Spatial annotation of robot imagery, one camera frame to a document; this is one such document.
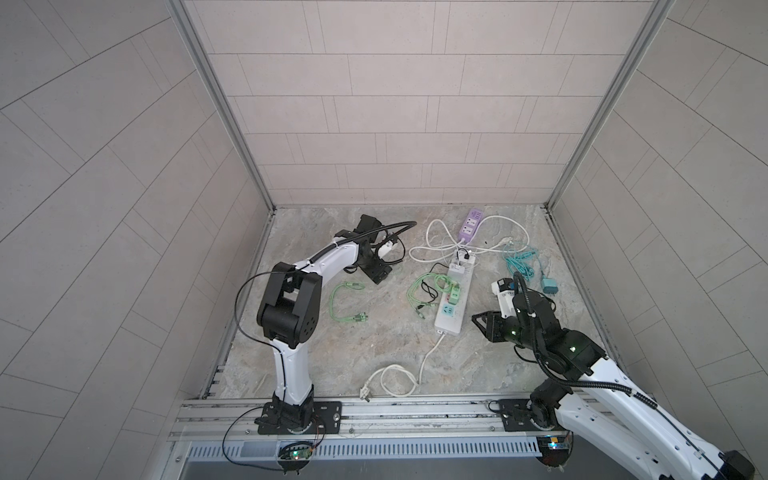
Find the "white multicolour power strip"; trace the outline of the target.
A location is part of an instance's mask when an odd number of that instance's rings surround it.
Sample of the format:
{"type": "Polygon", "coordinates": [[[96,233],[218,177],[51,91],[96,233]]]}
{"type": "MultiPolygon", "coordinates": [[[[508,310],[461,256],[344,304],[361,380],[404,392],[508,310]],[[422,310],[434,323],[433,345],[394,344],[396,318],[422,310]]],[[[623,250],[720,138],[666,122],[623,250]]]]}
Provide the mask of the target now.
{"type": "Polygon", "coordinates": [[[475,264],[476,256],[465,250],[460,250],[450,263],[447,290],[442,293],[434,322],[438,333],[460,334],[475,264]]]}

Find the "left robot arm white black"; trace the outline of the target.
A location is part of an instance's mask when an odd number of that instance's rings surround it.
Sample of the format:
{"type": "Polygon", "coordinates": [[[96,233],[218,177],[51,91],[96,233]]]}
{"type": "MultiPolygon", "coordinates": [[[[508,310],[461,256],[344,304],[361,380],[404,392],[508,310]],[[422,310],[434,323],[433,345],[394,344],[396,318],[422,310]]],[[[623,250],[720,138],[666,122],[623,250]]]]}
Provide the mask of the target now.
{"type": "Polygon", "coordinates": [[[337,232],[330,243],[297,263],[279,262],[262,275],[267,284],[256,314],[263,339],[274,355],[277,383],[272,399],[255,419],[260,435],[319,431],[325,415],[314,404],[306,343],[320,320],[324,282],[342,271],[362,270],[380,284],[400,261],[385,260],[385,245],[396,245],[400,235],[415,227],[414,220],[385,225],[363,214],[353,230],[337,232]]]}

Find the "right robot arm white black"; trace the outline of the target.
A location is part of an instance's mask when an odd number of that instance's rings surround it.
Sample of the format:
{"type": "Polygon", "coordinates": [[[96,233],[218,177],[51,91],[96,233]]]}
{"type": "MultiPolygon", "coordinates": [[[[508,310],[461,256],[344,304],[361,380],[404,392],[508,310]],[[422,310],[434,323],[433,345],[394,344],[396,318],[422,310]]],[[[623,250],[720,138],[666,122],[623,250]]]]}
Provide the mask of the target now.
{"type": "Polygon", "coordinates": [[[669,414],[586,334],[562,326],[552,300],[529,290],[503,291],[500,308],[473,316],[492,343],[533,354],[545,381],[524,408],[500,403],[502,416],[541,430],[569,431],[638,479],[752,479],[737,450],[723,451],[669,414]]]}

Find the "white charger with black cable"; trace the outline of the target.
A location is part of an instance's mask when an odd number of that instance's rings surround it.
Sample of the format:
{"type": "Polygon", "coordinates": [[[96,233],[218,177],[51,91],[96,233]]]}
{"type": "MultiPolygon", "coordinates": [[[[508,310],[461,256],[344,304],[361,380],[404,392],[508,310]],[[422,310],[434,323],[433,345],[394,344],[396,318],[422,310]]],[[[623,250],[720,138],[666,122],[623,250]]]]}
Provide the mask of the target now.
{"type": "Polygon", "coordinates": [[[475,264],[475,256],[472,252],[466,250],[459,250],[456,253],[456,264],[462,267],[475,264]]]}

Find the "green charger plug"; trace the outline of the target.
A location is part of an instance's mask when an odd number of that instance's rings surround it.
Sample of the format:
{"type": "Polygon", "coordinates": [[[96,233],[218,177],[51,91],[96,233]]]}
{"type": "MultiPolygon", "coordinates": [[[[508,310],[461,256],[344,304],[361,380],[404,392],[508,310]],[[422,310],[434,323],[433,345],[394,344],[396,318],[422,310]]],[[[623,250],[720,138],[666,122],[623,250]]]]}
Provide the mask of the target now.
{"type": "Polygon", "coordinates": [[[459,284],[453,284],[450,292],[448,293],[448,302],[451,305],[457,305],[461,298],[461,286],[459,284]]]}

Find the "purple power strip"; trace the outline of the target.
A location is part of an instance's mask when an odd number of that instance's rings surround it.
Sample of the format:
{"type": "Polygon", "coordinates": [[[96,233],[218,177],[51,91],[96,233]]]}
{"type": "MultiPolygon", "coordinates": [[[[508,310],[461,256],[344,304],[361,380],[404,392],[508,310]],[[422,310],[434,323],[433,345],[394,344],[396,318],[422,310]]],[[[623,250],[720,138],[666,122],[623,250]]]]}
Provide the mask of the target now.
{"type": "Polygon", "coordinates": [[[483,218],[484,214],[481,210],[476,208],[471,209],[459,229],[458,242],[462,244],[469,244],[474,238],[479,224],[483,218]]]}

